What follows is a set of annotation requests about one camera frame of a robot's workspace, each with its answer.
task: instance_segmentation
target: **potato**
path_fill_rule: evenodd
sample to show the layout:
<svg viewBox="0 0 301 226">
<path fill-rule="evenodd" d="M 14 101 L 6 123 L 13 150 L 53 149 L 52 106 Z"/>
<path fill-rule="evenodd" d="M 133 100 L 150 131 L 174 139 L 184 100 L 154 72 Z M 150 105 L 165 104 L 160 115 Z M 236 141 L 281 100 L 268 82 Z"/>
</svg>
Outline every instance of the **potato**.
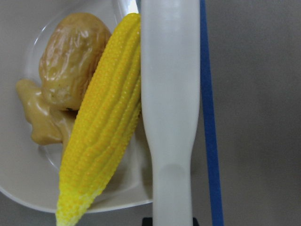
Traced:
<svg viewBox="0 0 301 226">
<path fill-rule="evenodd" d="M 41 91 L 59 110 L 78 110 L 111 33 L 90 13 L 64 18 L 40 59 Z"/>
</svg>

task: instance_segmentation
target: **table surface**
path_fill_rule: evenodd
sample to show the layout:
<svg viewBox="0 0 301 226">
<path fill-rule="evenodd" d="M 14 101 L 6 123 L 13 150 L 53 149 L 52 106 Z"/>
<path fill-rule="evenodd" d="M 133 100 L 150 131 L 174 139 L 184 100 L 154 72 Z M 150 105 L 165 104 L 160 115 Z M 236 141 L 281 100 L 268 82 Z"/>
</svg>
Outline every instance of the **table surface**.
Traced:
<svg viewBox="0 0 301 226">
<path fill-rule="evenodd" d="M 52 2 L 58 8 L 70 0 Z M 206 4 L 225 225 L 298 225 L 301 3 L 211 0 Z M 50 16 L 46 10 L 42 13 Z M 192 168 L 193 216 L 201 226 L 209 226 L 202 109 Z M 78 226 L 138 226 L 150 216 L 151 204 L 146 204 L 86 214 Z M 0 225 L 54 226 L 55 216 L 0 194 Z"/>
</svg>

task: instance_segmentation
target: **white bowl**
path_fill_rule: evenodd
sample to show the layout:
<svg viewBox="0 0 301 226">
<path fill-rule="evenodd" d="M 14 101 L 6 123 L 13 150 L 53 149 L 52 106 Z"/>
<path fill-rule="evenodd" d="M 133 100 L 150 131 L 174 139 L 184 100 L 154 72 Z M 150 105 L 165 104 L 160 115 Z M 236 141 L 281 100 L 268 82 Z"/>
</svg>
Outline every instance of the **white bowl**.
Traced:
<svg viewBox="0 0 301 226">
<path fill-rule="evenodd" d="M 31 126 L 16 94 L 16 82 L 21 78 L 40 82 L 39 59 L 54 28 L 65 16 L 90 12 L 112 32 L 123 16 L 136 10 L 133 3 L 132 0 L 0 3 L 0 191 L 12 200 L 36 210 L 55 212 L 62 149 L 61 145 L 39 146 L 31 140 Z M 140 121 L 116 174 L 88 212 L 150 203 L 151 186 L 151 158 Z"/>
</svg>

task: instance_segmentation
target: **blue stick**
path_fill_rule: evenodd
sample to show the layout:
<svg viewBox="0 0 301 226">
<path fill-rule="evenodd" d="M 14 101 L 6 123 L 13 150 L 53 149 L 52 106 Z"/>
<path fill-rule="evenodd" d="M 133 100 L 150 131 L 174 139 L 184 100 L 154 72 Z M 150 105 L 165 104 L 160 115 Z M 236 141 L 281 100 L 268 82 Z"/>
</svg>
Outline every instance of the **blue stick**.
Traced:
<svg viewBox="0 0 301 226">
<path fill-rule="evenodd" d="M 223 226 L 222 195 L 220 173 L 218 164 L 218 151 L 214 119 L 214 102 L 212 92 L 212 79 L 210 70 L 209 44 L 207 34 L 205 0 L 200 0 L 201 24 L 201 93 L 203 104 L 203 117 L 205 127 L 205 140 L 207 151 L 207 166 L 209 177 L 209 190 L 211 202 L 211 215 L 213 226 Z"/>
</svg>

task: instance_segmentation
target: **yellow corn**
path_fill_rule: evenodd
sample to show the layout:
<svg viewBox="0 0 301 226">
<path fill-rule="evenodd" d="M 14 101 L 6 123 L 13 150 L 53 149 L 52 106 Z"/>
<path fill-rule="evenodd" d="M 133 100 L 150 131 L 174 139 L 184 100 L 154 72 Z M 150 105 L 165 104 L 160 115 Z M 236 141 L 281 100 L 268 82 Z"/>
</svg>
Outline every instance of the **yellow corn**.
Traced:
<svg viewBox="0 0 301 226">
<path fill-rule="evenodd" d="M 57 226 L 73 226 L 113 176 L 137 126 L 140 15 L 114 30 L 88 86 L 60 168 Z"/>
</svg>

